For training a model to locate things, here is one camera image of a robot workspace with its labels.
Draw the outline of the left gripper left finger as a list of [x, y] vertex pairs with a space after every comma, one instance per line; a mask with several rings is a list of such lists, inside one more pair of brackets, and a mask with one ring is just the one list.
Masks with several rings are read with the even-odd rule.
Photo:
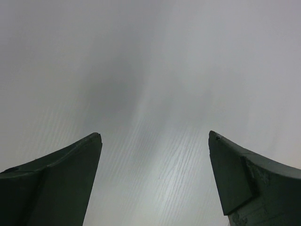
[[95, 132], [1, 172], [0, 224], [83, 225], [102, 145], [101, 135]]

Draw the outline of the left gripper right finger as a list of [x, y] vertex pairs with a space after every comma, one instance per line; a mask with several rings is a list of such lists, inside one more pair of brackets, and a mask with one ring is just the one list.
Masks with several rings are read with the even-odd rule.
[[210, 131], [210, 161], [231, 226], [300, 226], [301, 171]]

